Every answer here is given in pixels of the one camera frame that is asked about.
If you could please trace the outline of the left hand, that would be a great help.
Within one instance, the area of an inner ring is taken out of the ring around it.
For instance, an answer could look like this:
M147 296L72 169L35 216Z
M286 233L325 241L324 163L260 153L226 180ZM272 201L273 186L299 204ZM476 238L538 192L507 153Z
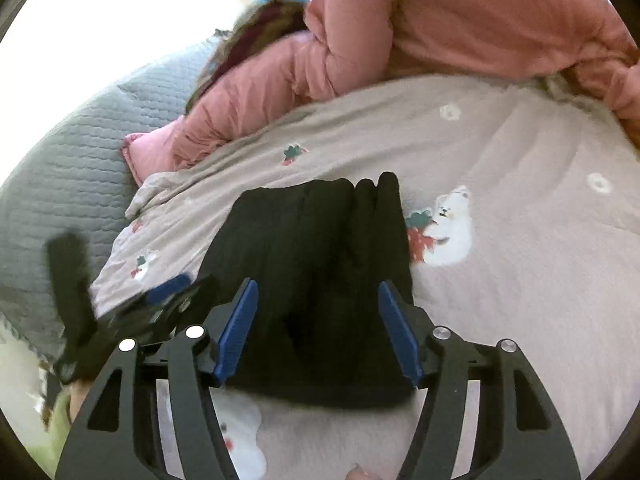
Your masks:
M70 416L70 422L74 422L82 404L84 404L86 397L92 387L92 382L86 382L85 380L78 380L73 382L68 387L68 393L70 394L70 405L68 406L68 416Z

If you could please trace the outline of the right hand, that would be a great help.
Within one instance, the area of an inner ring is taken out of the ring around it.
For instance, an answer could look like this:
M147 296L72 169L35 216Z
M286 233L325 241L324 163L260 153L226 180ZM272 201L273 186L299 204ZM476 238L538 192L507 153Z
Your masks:
M382 480L382 477L375 471L357 464L346 474L345 480Z

